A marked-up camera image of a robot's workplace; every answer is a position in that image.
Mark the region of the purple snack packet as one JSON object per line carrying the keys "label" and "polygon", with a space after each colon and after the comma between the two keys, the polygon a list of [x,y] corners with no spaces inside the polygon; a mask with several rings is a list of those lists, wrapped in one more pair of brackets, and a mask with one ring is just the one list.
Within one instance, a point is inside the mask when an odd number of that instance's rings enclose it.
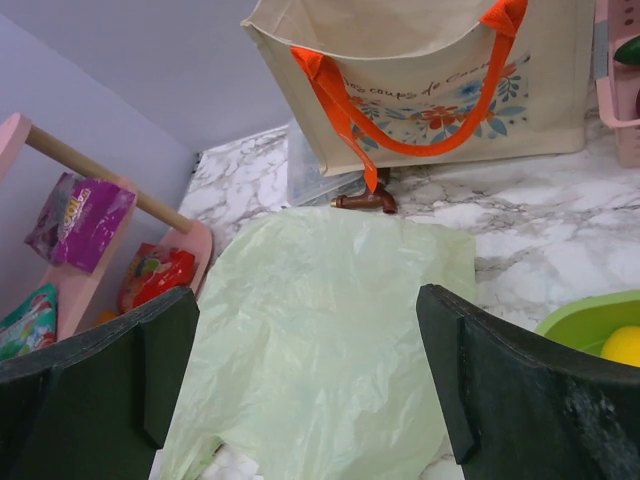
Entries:
{"label": "purple snack packet", "polygon": [[135,195],[114,183],[62,174],[24,243],[53,266],[95,270]]}

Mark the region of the brown faucet tap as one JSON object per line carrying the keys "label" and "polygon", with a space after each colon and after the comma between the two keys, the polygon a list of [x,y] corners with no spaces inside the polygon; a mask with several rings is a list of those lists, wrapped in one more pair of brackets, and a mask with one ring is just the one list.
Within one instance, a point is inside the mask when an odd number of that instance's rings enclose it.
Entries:
{"label": "brown faucet tap", "polygon": [[378,185],[375,190],[365,187],[362,194],[356,196],[339,195],[331,201],[333,208],[348,210],[381,209],[383,213],[393,215],[398,211],[396,200],[386,186],[390,180],[391,169],[378,170]]}

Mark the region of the green plastic tray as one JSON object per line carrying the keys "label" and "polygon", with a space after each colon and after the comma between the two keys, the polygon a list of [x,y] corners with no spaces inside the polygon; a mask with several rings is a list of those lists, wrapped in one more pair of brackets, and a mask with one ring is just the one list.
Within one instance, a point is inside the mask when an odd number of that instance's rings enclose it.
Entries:
{"label": "green plastic tray", "polygon": [[585,298],[550,314],[535,332],[556,343],[599,356],[618,329],[639,325],[639,291]]}

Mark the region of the red snack packet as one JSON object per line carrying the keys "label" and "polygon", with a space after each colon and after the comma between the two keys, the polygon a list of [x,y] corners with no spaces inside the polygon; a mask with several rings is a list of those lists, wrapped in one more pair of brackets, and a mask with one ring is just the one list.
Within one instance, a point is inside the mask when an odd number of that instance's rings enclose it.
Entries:
{"label": "red snack packet", "polygon": [[188,286],[195,269],[195,256],[186,250],[142,243],[119,289],[119,312],[133,310],[173,287]]}

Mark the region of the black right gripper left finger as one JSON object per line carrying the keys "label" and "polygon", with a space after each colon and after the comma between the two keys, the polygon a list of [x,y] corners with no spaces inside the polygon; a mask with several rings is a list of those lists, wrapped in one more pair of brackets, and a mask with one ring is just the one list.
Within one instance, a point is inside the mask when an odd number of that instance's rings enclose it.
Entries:
{"label": "black right gripper left finger", "polygon": [[1,364],[4,479],[146,479],[164,446],[199,308],[188,287]]}

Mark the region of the pink perforated basket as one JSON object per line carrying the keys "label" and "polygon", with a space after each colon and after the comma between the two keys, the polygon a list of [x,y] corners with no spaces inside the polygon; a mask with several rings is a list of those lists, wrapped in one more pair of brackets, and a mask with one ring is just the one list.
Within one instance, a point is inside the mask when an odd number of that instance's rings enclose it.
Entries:
{"label": "pink perforated basket", "polygon": [[601,121],[615,134],[619,162],[639,166],[639,119],[634,104],[639,91],[639,66],[614,60],[615,51],[639,36],[637,1],[598,1],[595,5],[593,77]]}

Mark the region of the green cucumber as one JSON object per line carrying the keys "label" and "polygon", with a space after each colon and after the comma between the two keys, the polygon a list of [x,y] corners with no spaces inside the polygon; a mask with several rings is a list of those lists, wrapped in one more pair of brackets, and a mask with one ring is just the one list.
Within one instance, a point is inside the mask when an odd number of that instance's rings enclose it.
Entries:
{"label": "green cucumber", "polygon": [[614,53],[614,60],[622,65],[640,65],[640,37],[634,37],[621,45]]}

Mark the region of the clear plastic box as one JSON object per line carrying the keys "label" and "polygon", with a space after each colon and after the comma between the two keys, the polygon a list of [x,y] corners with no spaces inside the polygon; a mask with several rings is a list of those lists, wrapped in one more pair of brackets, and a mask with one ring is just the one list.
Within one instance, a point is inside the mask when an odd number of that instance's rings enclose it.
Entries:
{"label": "clear plastic box", "polygon": [[306,137],[295,120],[287,127],[287,202],[292,207],[329,205],[339,195],[364,189],[360,172],[325,177]]}

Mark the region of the pink two-tier shelf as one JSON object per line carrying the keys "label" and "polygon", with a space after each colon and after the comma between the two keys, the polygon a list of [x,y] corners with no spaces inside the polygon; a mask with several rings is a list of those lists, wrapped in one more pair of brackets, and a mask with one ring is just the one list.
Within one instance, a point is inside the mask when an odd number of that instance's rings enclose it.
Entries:
{"label": "pink two-tier shelf", "polygon": [[194,256],[190,287],[199,291],[214,250],[213,233],[204,223],[184,217],[15,113],[1,125],[3,173],[17,161],[24,146],[69,170],[54,188],[32,236],[33,249],[49,264],[41,282],[57,291],[58,339],[80,330],[136,209],[168,225],[160,246]]}

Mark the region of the pale green plastic grocery bag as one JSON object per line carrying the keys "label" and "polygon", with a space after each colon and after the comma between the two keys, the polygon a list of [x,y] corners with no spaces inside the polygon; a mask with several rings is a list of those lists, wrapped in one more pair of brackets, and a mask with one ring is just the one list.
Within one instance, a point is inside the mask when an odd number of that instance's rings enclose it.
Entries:
{"label": "pale green plastic grocery bag", "polygon": [[211,268],[163,450],[194,479],[215,445],[267,479],[416,479],[446,427],[422,343],[426,284],[476,296],[474,238],[322,207],[243,227]]}

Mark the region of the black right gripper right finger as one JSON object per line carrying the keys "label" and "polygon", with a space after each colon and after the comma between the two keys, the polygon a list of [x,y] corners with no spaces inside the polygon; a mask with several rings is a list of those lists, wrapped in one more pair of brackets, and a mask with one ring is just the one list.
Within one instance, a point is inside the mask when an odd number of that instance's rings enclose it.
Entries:
{"label": "black right gripper right finger", "polygon": [[439,285],[416,313],[467,479],[636,479],[639,371],[497,318]]}

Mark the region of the yellow apple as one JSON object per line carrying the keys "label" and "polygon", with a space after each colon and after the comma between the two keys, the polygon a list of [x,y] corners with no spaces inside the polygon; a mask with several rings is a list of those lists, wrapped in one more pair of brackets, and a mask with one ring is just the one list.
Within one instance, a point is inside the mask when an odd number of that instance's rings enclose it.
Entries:
{"label": "yellow apple", "polygon": [[616,330],[604,343],[601,357],[626,365],[640,364],[640,328],[625,326]]}

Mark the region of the green white candy packet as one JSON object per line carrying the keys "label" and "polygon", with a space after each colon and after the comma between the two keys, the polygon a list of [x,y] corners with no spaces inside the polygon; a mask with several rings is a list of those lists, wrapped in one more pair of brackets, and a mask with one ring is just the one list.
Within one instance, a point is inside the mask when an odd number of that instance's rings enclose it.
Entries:
{"label": "green white candy packet", "polygon": [[1,360],[40,350],[57,341],[57,290],[47,283],[1,321]]}

